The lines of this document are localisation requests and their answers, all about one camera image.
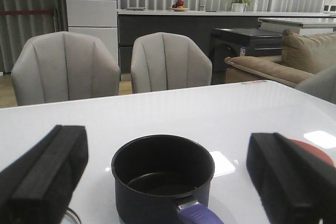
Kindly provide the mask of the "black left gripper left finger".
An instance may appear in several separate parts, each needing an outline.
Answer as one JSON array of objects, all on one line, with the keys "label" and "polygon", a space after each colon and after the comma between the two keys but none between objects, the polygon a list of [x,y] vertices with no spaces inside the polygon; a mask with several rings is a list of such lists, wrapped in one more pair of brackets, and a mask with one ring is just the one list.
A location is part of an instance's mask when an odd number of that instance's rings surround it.
[{"label": "black left gripper left finger", "polygon": [[61,223],[88,159],[85,127],[56,125],[1,171],[1,223]]}]

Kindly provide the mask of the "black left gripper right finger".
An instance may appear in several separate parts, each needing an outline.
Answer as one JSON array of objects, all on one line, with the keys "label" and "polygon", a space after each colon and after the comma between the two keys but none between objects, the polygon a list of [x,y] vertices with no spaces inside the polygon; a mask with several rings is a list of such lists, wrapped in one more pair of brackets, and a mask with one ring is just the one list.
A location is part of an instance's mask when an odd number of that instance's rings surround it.
[{"label": "black left gripper right finger", "polygon": [[335,166],[279,133],[253,133],[246,166],[270,223],[335,223]]}]

